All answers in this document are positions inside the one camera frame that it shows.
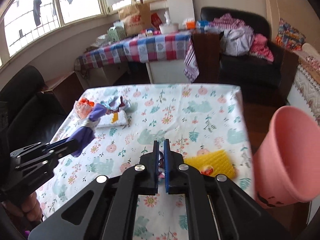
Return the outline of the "left hand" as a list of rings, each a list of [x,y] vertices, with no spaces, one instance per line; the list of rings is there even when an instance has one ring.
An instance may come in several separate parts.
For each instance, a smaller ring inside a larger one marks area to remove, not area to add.
[[[25,216],[30,222],[39,222],[42,219],[42,209],[35,191],[25,199],[21,207],[8,200],[2,202],[2,205],[10,214],[17,217]]]

